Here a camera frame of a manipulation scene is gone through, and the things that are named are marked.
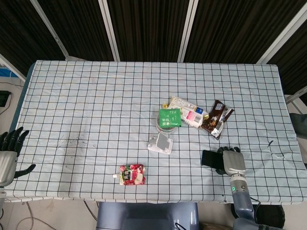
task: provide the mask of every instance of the table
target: table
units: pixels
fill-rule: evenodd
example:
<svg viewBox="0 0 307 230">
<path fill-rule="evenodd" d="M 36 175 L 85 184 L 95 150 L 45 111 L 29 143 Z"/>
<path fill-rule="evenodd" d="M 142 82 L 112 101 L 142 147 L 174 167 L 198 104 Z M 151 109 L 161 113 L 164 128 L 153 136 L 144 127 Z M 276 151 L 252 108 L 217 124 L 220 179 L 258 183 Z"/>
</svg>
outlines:
<svg viewBox="0 0 307 230">
<path fill-rule="evenodd" d="M 250 195 L 262 203 L 301 202 L 307 173 L 274 65 L 37 61 L 13 126 L 31 130 L 7 201 L 232 202 L 228 176 L 200 166 L 202 150 L 239 146 Z M 183 125 L 170 155 L 147 150 L 161 105 L 179 96 L 210 111 L 235 109 L 219 141 Z M 112 174 L 142 163 L 146 185 Z"/>
</svg>

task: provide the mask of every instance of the green tea packet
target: green tea packet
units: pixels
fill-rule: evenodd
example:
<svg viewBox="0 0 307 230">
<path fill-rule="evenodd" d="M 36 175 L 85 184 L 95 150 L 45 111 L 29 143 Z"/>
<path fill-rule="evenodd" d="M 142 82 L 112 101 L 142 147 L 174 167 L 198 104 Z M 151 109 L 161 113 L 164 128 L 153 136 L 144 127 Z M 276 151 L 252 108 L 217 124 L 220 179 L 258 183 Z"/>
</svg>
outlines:
<svg viewBox="0 0 307 230">
<path fill-rule="evenodd" d="M 180 109 L 160 109 L 159 126 L 161 128 L 181 126 Z"/>
</svg>

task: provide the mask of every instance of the black phone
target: black phone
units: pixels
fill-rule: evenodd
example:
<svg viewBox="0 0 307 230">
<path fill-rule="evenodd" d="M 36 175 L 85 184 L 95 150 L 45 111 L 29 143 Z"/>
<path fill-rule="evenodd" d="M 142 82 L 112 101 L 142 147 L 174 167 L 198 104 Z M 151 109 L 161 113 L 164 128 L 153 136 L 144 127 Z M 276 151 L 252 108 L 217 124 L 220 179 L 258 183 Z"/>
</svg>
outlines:
<svg viewBox="0 0 307 230">
<path fill-rule="evenodd" d="M 225 170 L 223 154 L 208 150 L 202 151 L 201 165 L 209 166 L 218 170 Z"/>
</svg>

